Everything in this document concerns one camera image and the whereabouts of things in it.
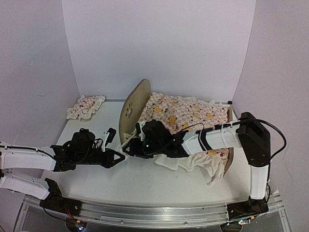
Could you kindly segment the duck print bed cushion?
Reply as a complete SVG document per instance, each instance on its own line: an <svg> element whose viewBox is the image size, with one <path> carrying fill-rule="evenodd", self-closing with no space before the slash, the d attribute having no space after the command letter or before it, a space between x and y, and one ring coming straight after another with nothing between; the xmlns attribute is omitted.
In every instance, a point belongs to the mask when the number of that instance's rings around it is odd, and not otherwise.
<svg viewBox="0 0 309 232"><path fill-rule="evenodd" d="M153 92L147 101L140 122L161 121L163 125L175 134L179 131L196 131L228 122L229 107L214 100L207 102L195 97L170 96ZM187 158L172 159L166 155L158 155L157 165L171 170L179 168L191 172L195 167L205 169L209 175L208 187L220 181L225 173L228 161L228 148L202 151Z"/></svg>

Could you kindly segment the wooden pet bed frame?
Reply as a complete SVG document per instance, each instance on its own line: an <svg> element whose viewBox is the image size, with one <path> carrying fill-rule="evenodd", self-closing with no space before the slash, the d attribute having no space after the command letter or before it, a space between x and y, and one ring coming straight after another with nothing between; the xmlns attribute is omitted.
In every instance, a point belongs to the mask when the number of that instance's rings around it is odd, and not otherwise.
<svg viewBox="0 0 309 232"><path fill-rule="evenodd" d="M135 125L140 122L139 118L152 93L150 81L143 79L127 97L119 120L120 141L122 146L125 146L129 139L137 136ZM229 105L226 106L229 107L228 120L231 121L233 119L232 109ZM234 156L234 150L232 148L228 148L228 150L229 156L224 175L229 169Z"/></svg>

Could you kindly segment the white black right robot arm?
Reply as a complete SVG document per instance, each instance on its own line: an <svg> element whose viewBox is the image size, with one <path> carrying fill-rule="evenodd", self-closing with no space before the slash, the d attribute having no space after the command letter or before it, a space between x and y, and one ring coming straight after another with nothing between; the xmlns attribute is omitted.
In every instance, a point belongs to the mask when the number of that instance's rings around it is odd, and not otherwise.
<svg viewBox="0 0 309 232"><path fill-rule="evenodd" d="M268 212L270 164L287 147L286 137L271 123L244 112L237 120L200 130L185 128L171 134L157 120L137 123L136 130L137 135L126 141L122 151L144 159L161 154L186 158L226 148L229 155L225 170L228 170L235 148L241 148L251 171L250 195L246 201L227 205L228 219L249 219Z"/></svg>

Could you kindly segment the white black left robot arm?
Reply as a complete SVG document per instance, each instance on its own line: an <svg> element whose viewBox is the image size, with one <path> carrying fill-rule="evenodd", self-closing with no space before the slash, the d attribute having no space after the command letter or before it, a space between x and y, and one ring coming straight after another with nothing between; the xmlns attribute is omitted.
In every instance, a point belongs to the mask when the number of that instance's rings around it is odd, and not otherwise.
<svg viewBox="0 0 309 232"><path fill-rule="evenodd" d="M27 147L2 142L0 144L0 187L33 196L40 207L54 212L78 216L82 202L63 196L57 182L36 178L25 170L64 173L78 165L95 165L109 169L125 160L125 155L107 147L116 135L110 128L96 138L88 129L80 129L63 145Z"/></svg>

